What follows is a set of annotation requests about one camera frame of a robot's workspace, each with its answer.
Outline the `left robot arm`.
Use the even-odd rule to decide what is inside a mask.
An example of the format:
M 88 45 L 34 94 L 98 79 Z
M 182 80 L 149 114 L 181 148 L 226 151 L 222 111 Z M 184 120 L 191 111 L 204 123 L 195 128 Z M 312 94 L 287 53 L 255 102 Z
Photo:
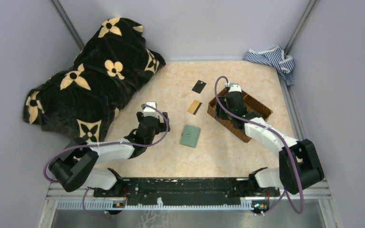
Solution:
M 167 112 L 156 111 L 157 116 L 145 116 L 138 112 L 139 125 L 124 138 L 98 144 L 82 138 L 73 139 L 57 156 L 51 159 L 45 170 L 49 170 L 66 192 L 81 187 L 99 188 L 111 196 L 123 192 L 120 175 L 112 168 L 96 169 L 95 165 L 111 160 L 132 159 L 143 154 L 148 147 L 156 145 L 154 137 L 170 131 Z

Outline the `green card holder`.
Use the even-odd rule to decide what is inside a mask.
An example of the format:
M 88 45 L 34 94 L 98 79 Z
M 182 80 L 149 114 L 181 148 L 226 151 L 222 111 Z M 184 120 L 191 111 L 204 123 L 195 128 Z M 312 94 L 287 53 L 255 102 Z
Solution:
M 200 132 L 200 127 L 186 124 L 181 134 L 180 144 L 191 148 L 196 148 Z

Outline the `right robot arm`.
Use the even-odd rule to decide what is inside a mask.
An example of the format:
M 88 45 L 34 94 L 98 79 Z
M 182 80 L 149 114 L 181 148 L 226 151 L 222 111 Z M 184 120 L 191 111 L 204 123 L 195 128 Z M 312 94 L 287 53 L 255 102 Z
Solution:
M 279 160 L 277 168 L 264 167 L 249 175 L 251 194 L 260 196 L 272 187 L 298 194 L 324 179 L 313 142 L 292 138 L 272 127 L 259 113 L 247 109 L 240 92 L 218 96 L 215 115 L 230 121 L 234 128 L 261 143 Z

